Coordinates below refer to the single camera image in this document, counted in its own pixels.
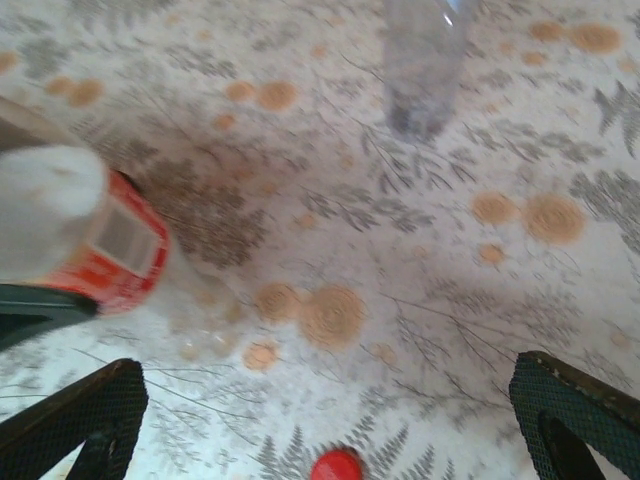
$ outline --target clear plastic bottle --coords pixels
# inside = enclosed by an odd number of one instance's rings
[[[133,187],[80,139],[2,97],[0,225],[0,283],[84,293],[110,315],[148,309],[189,360],[238,342],[233,291],[196,271]]]
[[[475,0],[385,0],[385,115],[396,138],[425,143],[453,114]]]

